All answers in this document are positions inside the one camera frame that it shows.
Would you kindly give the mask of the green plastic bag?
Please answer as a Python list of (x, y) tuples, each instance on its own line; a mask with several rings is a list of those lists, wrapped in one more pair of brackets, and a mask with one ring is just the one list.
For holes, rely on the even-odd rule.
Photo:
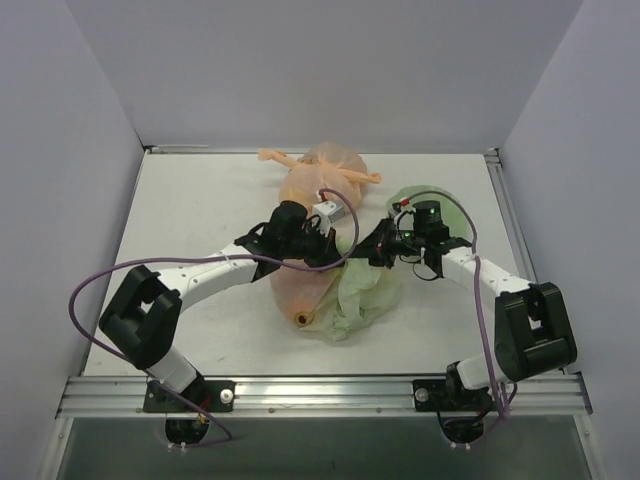
[(304, 332), (327, 341), (344, 341), (370, 327), (401, 300), (398, 276), (371, 266), (366, 259), (350, 257), (331, 273), (338, 275), (315, 307), (311, 325), (304, 327)]

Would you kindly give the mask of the orange fake orange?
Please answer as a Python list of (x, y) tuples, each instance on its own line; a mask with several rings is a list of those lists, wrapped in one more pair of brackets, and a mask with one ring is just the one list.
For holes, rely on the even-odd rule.
[(308, 327), (340, 274), (341, 268), (309, 272), (281, 267), (269, 276), (274, 301), (287, 321), (298, 328)]

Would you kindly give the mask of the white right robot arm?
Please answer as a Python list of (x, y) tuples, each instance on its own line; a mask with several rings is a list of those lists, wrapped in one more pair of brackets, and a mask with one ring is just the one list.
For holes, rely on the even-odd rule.
[(437, 200), (411, 205), (403, 199), (394, 214), (353, 250), (353, 257), (391, 268), (400, 256), (414, 257), (435, 279), (450, 280), (474, 296), (477, 313), (494, 314), (494, 333), (483, 333), (482, 353), (447, 368), (446, 402), (465, 409), (480, 389), (564, 368), (578, 356), (560, 289), (510, 274), (476, 253), (472, 242), (455, 237), (442, 219)]

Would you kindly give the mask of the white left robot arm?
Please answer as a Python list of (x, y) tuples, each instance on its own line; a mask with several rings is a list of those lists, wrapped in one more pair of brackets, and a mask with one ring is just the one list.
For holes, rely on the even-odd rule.
[(166, 398), (176, 409), (193, 410), (202, 399), (202, 380), (173, 345), (180, 315), (223, 290), (270, 275), (284, 261), (296, 269), (339, 265), (332, 221), (343, 214), (343, 206), (330, 200), (311, 209), (284, 201), (267, 222), (203, 263), (159, 271), (137, 266), (108, 303), (99, 328), (136, 369), (167, 386)]

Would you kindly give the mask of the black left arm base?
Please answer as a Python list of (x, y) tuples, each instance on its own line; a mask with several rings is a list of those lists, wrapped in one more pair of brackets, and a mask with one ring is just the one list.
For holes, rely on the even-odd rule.
[(157, 379), (148, 379), (142, 411), (166, 416), (162, 433), (171, 448), (206, 448), (234, 439), (216, 414), (231, 413), (236, 383), (212, 380), (202, 375), (181, 393)]

